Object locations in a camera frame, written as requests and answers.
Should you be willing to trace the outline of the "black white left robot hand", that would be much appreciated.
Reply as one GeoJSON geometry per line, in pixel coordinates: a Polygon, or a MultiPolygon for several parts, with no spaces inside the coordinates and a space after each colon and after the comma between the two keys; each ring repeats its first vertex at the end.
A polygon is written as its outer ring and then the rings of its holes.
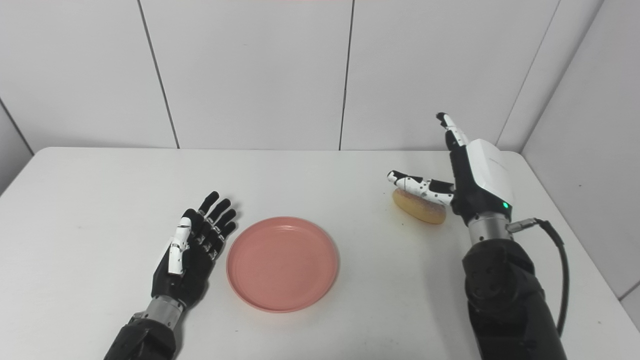
{"type": "Polygon", "coordinates": [[[165,296],[190,308],[204,296],[211,272],[237,228],[228,198],[213,191],[199,208],[185,210],[157,265],[151,296],[165,296]]]}

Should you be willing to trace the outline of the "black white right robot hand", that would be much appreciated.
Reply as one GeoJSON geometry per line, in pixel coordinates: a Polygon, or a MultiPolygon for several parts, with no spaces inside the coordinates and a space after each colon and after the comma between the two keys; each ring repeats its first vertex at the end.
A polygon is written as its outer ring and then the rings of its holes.
{"type": "Polygon", "coordinates": [[[514,192],[503,154],[484,139],[469,140],[446,112],[436,115],[445,128],[454,182],[418,177],[397,170],[387,180],[401,191],[424,201],[451,207],[468,224],[482,214],[512,221],[514,192]]]}

